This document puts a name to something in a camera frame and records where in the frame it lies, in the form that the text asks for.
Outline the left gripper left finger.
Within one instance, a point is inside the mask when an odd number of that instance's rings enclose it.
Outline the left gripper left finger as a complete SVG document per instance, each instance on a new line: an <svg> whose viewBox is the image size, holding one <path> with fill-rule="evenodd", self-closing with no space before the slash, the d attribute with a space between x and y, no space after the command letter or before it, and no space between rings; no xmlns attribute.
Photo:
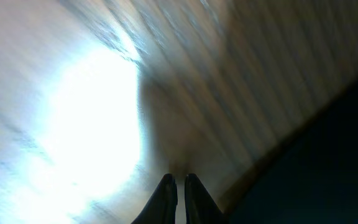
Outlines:
<svg viewBox="0 0 358 224"><path fill-rule="evenodd" d="M165 174L132 224L175 224L177 203L175 178Z"/></svg>

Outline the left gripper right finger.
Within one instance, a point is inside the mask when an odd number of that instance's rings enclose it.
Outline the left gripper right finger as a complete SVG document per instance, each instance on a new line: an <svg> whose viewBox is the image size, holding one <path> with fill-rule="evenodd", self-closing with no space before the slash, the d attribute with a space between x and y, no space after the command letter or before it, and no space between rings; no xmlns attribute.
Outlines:
<svg viewBox="0 0 358 224"><path fill-rule="evenodd" d="M185 179L185 209L187 224L229 223L196 174Z"/></svg>

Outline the black t-shirt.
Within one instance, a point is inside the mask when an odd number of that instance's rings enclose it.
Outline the black t-shirt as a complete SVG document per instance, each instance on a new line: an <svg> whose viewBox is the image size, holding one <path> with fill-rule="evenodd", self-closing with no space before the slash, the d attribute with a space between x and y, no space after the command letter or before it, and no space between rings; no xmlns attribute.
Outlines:
<svg viewBox="0 0 358 224"><path fill-rule="evenodd" d="M358 223L358 82L259 177L231 223Z"/></svg>

